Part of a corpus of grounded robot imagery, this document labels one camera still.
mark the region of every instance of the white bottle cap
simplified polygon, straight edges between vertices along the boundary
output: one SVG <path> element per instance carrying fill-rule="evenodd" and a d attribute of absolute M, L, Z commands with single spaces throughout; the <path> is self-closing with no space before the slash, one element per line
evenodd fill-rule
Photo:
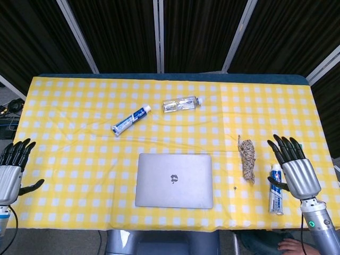
<path fill-rule="evenodd" d="M 143 107 L 144 110 L 148 113 L 149 111 L 151 111 L 151 107 L 149 105 Z"/>
<path fill-rule="evenodd" d="M 273 166 L 271 166 L 271 170 L 272 171 L 281 171 L 280 164 L 274 164 Z"/>

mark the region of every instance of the table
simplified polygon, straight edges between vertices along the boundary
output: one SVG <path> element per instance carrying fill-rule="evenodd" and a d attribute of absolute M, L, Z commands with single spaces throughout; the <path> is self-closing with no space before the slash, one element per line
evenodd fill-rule
<path fill-rule="evenodd" d="M 163 99 L 205 98 L 195 111 L 164 115 Z M 113 136 L 110 125 L 149 104 L 149 116 Z M 317 172 L 333 222 L 340 201 L 332 161 L 308 86 L 154 80 L 34 78 L 16 140 L 37 142 L 23 184 L 43 177 L 21 197 L 21 227 L 67 229 L 197 230 L 298 228 L 299 202 L 284 192 L 284 216 L 268 213 L 270 165 L 266 140 L 296 137 Z M 256 149 L 254 186 L 242 178 L 237 135 Z M 212 155 L 214 208 L 134 206 L 141 152 Z"/>

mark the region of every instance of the rope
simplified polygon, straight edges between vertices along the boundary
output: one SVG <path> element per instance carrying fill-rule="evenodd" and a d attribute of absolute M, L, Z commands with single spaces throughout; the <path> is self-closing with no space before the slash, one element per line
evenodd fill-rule
<path fill-rule="evenodd" d="M 241 137 L 239 135 L 239 141 L 237 147 L 242 158 L 242 173 L 243 178 L 250 181 L 252 184 L 255 183 L 254 177 L 254 164 L 255 164 L 255 149 L 251 140 L 245 140 L 240 144 Z"/>

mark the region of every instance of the laptop lid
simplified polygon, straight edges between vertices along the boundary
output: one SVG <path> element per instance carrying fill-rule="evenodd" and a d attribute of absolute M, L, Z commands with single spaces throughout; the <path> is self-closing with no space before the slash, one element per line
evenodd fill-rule
<path fill-rule="evenodd" d="M 135 205 L 212 208 L 211 157 L 140 154 Z"/>

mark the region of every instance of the robotic hand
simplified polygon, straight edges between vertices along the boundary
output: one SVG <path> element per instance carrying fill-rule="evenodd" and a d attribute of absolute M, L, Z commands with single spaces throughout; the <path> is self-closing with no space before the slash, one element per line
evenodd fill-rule
<path fill-rule="evenodd" d="M 0 247 L 10 218 L 11 211 L 9 208 L 11 208 L 11 204 L 16 201 L 18 196 L 34 191 L 44 183 L 44 179 L 41 179 L 32 186 L 20 187 L 28 156 L 36 145 L 35 142 L 31 144 L 29 142 L 30 139 L 18 142 L 15 145 L 11 143 L 0 156 Z"/>
<path fill-rule="evenodd" d="M 303 217 L 321 255 L 340 255 L 340 239 L 328 215 L 326 203 L 316 199 L 321 186 L 310 161 L 294 138 L 290 137 L 289 141 L 275 134 L 274 138 L 280 149 L 270 140 L 268 144 L 283 169 L 287 183 L 277 182 L 272 177 L 268 180 L 300 199 Z"/>

